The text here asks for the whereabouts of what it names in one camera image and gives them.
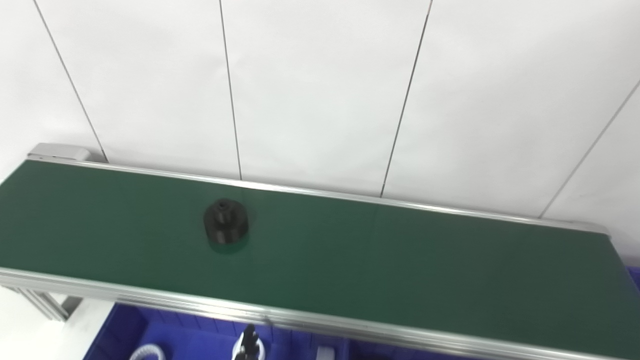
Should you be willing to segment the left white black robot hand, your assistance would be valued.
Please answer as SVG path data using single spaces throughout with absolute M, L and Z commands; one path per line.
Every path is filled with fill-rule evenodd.
M 242 335 L 234 351 L 234 360 L 265 360 L 266 350 L 254 324 L 249 324 L 243 330 Z

